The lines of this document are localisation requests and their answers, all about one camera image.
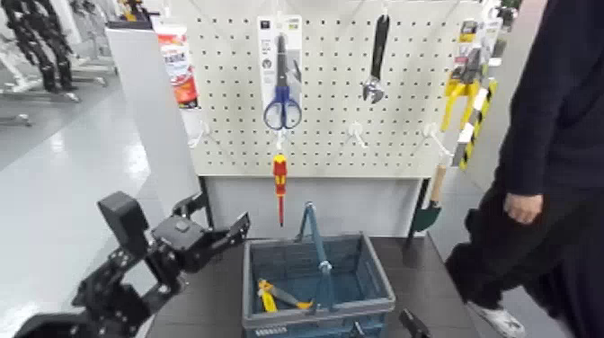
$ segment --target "adjustable wrench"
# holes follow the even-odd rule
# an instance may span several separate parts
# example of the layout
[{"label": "adjustable wrench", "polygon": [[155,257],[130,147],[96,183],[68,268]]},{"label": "adjustable wrench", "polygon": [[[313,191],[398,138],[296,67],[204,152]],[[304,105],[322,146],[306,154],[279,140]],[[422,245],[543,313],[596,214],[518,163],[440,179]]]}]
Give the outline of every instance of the adjustable wrench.
[{"label": "adjustable wrench", "polygon": [[386,39],[390,28],[390,17],[380,15],[376,22],[376,38],[373,41],[373,56],[371,58],[371,74],[363,84],[363,100],[371,95],[371,103],[376,103],[384,97],[384,89],[380,81],[382,61],[386,49]]}]

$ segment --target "humanoid robot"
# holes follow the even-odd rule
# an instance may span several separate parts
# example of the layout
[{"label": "humanoid robot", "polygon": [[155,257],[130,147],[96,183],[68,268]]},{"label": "humanoid robot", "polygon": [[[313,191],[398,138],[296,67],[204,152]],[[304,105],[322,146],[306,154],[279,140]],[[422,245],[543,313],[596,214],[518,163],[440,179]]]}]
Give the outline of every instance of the humanoid robot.
[{"label": "humanoid robot", "polygon": [[8,28],[14,31],[17,46],[42,74],[44,89],[58,91],[55,68],[40,44],[40,39],[50,47],[57,61],[58,81],[64,91],[72,91],[71,63],[68,54],[72,49],[62,33],[57,13],[49,0],[0,0],[7,17]]}]

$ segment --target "screwdriver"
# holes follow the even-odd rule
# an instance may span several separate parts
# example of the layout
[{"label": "screwdriver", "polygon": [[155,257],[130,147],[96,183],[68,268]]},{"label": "screwdriver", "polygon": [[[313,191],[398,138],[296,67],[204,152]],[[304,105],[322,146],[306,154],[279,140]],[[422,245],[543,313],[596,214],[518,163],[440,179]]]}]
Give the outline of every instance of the screwdriver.
[{"label": "screwdriver", "polygon": [[288,175],[286,158],[277,154],[272,158],[272,174],[275,176],[275,194],[279,199],[279,223],[283,227],[283,197],[285,196],[285,178]]}]

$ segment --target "basket handle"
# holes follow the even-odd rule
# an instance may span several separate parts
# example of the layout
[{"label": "basket handle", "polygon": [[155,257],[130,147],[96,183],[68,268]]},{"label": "basket handle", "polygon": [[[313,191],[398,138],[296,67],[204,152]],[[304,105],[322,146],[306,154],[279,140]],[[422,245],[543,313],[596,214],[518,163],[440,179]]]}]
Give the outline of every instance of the basket handle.
[{"label": "basket handle", "polygon": [[[315,205],[313,202],[307,202],[304,207],[304,215],[302,216],[302,224],[300,225],[300,232],[294,239],[294,242],[300,242],[304,237],[304,229],[306,228],[306,223],[310,224],[310,233],[313,238],[313,242],[315,243],[316,254],[319,258],[319,271],[322,273],[322,277],[316,285],[316,295],[319,294],[319,290],[323,284],[327,286],[327,306],[329,307],[329,311],[335,311],[335,307],[333,306],[333,281],[332,281],[332,265],[327,261],[327,255],[325,254],[325,248],[323,245],[323,238],[321,238],[321,234],[319,234],[319,228],[316,225],[316,216],[315,216]],[[314,314],[316,312],[317,302],[314,301],[313,305],[309,308],[309,314]]]}]

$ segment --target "scissors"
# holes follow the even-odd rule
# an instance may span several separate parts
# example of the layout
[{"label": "scissors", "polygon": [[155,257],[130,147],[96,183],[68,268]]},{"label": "scissors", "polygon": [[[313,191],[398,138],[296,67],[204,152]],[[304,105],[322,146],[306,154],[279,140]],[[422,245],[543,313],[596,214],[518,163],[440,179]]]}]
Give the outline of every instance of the scissors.
[{"label": "scissors", "polygon": [[264,123],[273,130],[293,129],[302,121],[300,105],[289,96],[285,36],[277,37],[277,85],[275,97],[264,110]]}]

